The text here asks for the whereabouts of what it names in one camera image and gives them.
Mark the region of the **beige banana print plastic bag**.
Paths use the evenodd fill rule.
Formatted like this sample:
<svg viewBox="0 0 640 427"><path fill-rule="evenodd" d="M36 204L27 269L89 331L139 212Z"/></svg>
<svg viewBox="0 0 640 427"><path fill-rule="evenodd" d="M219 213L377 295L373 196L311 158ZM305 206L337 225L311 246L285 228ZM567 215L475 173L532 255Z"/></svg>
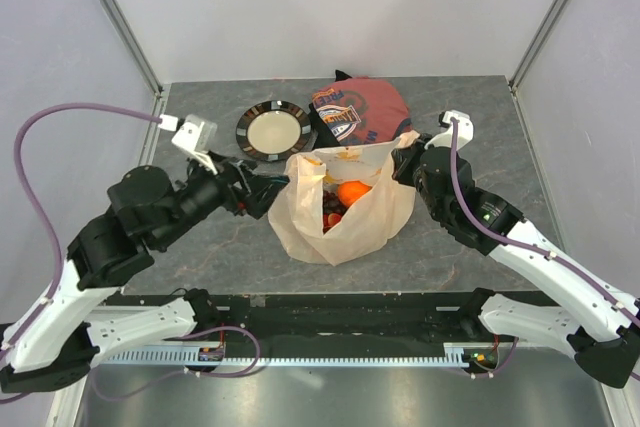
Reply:
<svg viewBox="0 0 640 427"><path fill-rule="evenodd" d="M285 252L312 264L339 264L385 246L405 226L414 209L415 190L392 179L392 151L410 146L415 131L378 144L302 152L285 166L289 184L268 211L268 220ZM337 224L324 228L328 216L323 194L349 181L370 187Z"/></svg>

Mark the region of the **orange fruit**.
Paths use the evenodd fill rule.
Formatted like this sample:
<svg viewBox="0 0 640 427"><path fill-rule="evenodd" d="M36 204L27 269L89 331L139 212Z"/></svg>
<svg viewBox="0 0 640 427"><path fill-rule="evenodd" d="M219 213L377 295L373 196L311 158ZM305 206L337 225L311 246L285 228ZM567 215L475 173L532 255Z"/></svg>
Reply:
<svg viewBox="0 0 640 427"><path fill-rule="evenodd" d="M336 189L338 200L347 208L366 195L371 186L360 181L348 181L340 184Z"/></svg>

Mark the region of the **dark purple grape bunch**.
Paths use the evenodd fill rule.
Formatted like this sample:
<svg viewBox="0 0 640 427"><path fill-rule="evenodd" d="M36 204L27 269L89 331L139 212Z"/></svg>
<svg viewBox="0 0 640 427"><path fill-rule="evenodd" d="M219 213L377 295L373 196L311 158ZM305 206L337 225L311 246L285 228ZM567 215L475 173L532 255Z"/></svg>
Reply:
<svg viewBox="0 0 640 427"><path fill-rule="evenodd" d="M344 215L346 213L347 207L340 201L335 192L324 190L322 197L322 209L323 214L336 212Z"/></svg>

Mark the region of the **red cherry tomatoes cluster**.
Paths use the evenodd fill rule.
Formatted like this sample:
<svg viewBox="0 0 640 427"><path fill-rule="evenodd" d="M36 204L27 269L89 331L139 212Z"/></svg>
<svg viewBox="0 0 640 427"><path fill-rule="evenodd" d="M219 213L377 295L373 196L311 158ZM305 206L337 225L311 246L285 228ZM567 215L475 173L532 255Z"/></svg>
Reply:
<svg viewBox="0 0 640 427"><path fill-rule="evenodd" d="M323 215L323 233L326 234L333 227L337 226L342 220L340 213L332 212Z"/></svg>

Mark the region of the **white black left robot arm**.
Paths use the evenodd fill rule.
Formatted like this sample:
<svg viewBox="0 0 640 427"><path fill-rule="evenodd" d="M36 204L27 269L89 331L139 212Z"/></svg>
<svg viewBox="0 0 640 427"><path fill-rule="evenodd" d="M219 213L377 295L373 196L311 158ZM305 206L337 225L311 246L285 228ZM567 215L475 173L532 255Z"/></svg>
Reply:
<svg viewBox="0 0 640 427"><path fill-rule="evenodd" d="M262 218L289 179L257 174L255 167L252 161L217 156L212 170L190 161L187 178L178 185L163 169L142 166L111 186L106 212L68 246L60 283L38 305L38 318L3 325L9 352L1 369L2 392L56 391L125 350L190 334L198 340L215 336L220 318L204 289L119 320L91 322L88 316L151 267L153 253L166 252L215 210Z"/></svg>

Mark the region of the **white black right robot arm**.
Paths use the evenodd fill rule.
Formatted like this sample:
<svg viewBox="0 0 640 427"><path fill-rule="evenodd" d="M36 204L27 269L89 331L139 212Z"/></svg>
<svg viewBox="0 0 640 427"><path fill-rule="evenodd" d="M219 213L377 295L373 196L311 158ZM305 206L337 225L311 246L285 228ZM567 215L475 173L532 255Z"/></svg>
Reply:
<svg viewBox="0 0 640 427"><path fill-rule="evenodd" d="M615 289L554 245L502 197L476 186L470 164L421 136L392 153L393 178L413 187L431 218L458 243L518 273L550 306L477 288L458 328L477 341L492 333L551 348L590 377L622 388L639 377L639 300Z"/></svg>

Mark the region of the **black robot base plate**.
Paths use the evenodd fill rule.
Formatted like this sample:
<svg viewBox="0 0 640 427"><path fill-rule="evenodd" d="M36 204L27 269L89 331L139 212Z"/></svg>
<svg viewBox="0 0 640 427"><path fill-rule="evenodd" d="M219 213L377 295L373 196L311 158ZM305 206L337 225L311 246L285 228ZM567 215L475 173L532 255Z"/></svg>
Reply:
<svg viewBox="0 0 640 427"><path fill-rule="evenodd" d="M203 289L178 288L164 295L116 294L110 306L156 307L193 300L205 312L208 327L226 327L209 335L228 352L250 353L253 342L263 356L341 355L353 344L358 354L377 344L399 343L410 350L448 342L501 344L476 315L487 292L476 293L338 293L213 295Z"/></svg>

